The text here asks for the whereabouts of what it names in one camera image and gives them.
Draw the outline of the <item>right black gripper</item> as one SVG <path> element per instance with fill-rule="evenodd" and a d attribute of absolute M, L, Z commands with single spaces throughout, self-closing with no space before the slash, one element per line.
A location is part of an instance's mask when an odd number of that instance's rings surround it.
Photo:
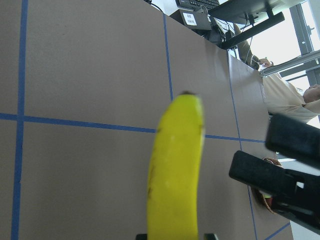
<path fill-rule="evenodd" d="M 286 115 L 271 117 L 265 146 L 306 165 L 320 165 L 320 130 Z M 274 212 L 312 232 L 320 230 L 318 175 L 284 169 L 238 150 L 233 155 L 229 176 L 273 196 Z"/>

